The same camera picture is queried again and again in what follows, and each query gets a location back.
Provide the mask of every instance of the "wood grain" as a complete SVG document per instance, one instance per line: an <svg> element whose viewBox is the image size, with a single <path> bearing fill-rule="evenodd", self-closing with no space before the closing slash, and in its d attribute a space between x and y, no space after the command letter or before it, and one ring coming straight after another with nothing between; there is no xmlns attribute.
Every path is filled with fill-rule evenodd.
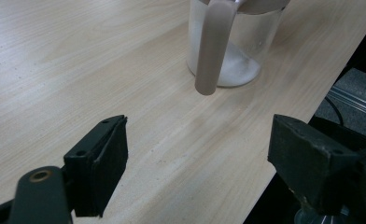
<svg viewBox="0 0 366 224"><path fill-rule="evenodd" d="M261 74L202 96L189 1L0 1L0 203L20 176L124 114L130 159L104 218L242 223L275 173L273 114L308 121L366 34L366 0L292 0Z"/></svg>

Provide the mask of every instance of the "cable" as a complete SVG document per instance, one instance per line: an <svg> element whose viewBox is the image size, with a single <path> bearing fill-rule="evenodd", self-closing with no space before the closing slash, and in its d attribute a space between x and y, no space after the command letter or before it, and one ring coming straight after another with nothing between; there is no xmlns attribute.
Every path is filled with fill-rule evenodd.
<svg viewBox="0 0 366 224"><path fill-rule="evenodd" d="M340 120L340 125L344 126L343 116L341 115L341 113L338 110L337 106L327 96L325 97L325 100L331 105L332 109L337 114L338 120Z"/></svg>

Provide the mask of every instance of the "pitcher handle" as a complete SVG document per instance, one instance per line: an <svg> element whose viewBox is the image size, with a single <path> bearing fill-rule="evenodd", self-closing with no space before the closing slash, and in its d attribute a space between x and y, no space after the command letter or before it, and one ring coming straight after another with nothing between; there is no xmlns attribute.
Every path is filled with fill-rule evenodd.
<svg viewBox="0 0 366 224"><path fill-rule="evenodd" d="M232 0L211 0L208 5L195 76L195 89L202 95L211 95L216 90L238 7Z"/></svg>

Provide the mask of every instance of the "white liquid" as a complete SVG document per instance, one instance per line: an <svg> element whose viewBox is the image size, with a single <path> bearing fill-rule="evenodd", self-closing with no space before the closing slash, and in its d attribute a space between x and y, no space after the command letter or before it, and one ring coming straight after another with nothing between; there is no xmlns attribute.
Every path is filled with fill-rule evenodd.
<svg viewBox="0 0 366 224"><path fill-rule="evenodd" d="M190 46L187 63L189 69L195 75L204 22L204 11L207 5L198 0L191 0L190 7ZM218 86L234 87L244 85L251 81L259 71L260 65L229 41L218 78Z"/></svg>

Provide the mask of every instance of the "light wood surface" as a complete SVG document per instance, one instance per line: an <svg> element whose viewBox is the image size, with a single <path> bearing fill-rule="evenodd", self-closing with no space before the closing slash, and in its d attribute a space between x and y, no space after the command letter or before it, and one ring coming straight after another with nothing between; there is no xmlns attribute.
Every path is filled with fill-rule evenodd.
<svg viewBox="0 0 366 224"><path fill-rule="evenodd" d="M242 223L275 173L273 114L312 117L366 34L366 0L291 0L259 77L212 96L185 63L188 17L187 0L0 0L0 203L124 114L126 172L104 218L75 223Z"/></svg>

